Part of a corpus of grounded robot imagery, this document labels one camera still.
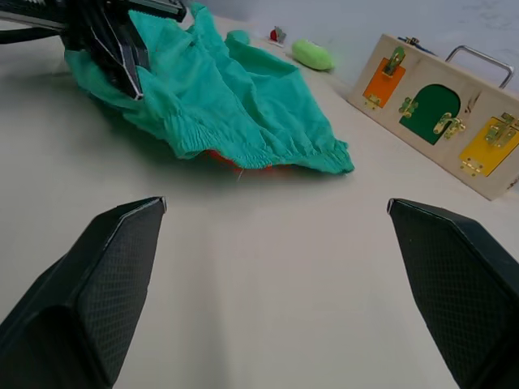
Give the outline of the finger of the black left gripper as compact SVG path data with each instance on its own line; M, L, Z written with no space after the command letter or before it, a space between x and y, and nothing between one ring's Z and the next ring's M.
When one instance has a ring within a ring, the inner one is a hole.
M135 8L133 1L82 1L80 36L110 83L140 100L144 92L137 68L148 66L148 51L129 16Z
M127 3L132 10L177 22L182 22L187 14L186 6L178 0L129 0Z

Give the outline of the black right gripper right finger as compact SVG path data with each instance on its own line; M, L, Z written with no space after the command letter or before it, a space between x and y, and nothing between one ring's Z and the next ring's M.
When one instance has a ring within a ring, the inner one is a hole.
M414 302L460 388L518 386L518 262L476 220L390 199Z

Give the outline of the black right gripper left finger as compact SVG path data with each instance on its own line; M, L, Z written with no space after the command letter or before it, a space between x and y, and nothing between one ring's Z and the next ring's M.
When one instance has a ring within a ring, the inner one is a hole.
M148 295L162 197L96 216L1 324L4 388L111 388Z

